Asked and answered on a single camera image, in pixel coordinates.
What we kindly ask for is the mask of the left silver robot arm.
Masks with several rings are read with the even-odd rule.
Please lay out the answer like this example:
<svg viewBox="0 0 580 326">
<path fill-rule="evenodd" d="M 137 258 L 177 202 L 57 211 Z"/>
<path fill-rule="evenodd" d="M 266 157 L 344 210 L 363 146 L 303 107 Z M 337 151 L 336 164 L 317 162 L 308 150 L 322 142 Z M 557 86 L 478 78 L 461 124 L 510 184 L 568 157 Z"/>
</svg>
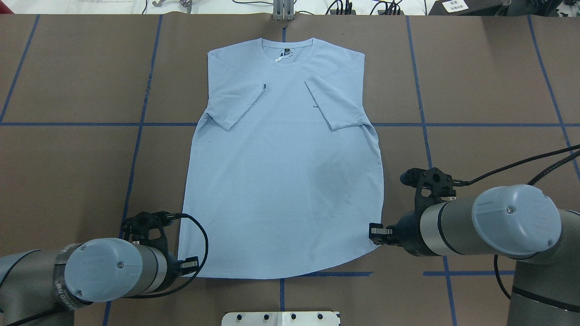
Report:
<svg viewBox="0 0 580 326">
<path fill-rule="evenodd" d="M 75 311 L 94 303 L 170 295 L 170 285 L 194 279 L 205 260 L 114 238 L 9 254 L 1 258 L 1 324 L 72 326 Z"/>
</svg>

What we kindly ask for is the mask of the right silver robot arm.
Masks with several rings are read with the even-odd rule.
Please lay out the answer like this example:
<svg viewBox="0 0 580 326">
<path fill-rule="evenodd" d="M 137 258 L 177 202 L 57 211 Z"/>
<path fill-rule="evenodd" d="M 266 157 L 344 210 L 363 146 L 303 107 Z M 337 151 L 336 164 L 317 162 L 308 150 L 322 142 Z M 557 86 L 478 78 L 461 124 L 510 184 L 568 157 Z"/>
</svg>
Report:
<svg viewBox="0 0 580 326">
<path fill-rule="evenodd" d="M 418 257 L 496 254 L 516 261 L 508 326 L 577 326 L 579 213 L 559 209 L 534 186 L 495 187 L 478 196 L 437 200 L 395 225 L 371 223 L 376 245 Z"/>
</svg>

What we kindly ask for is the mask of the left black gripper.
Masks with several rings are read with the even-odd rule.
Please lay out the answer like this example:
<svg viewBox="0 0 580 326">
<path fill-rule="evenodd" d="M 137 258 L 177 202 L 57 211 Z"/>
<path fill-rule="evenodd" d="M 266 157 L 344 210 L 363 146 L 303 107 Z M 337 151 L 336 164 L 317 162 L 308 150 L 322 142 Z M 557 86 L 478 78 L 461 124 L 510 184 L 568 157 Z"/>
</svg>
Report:
<svg viewBox="0 0 580 326">
<path fill-rule="evenodd" d="M 164 289 L 168 289 L 179 276 L 187 276 L 199 270 L 198 256 L 188 257 L 179 260 L 171 252 L 167 253 L 167 269 L 164 278 Z"/>
</svg>

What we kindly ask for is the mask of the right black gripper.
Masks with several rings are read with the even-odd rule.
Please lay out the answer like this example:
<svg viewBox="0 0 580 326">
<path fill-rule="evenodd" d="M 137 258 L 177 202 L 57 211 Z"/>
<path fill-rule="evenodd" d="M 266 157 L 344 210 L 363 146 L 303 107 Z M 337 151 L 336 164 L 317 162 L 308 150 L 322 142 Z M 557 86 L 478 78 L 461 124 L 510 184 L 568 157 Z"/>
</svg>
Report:
<svg viewBox="0 0 580 326">
<path fill-rule="evenodd" d="M 419 222 L 414 213 L 406 213 L 395 225 L 369 223 L 369 239 L 375 245 L 400 246 L 413 256 L 426 256 Z"/>
</svg>

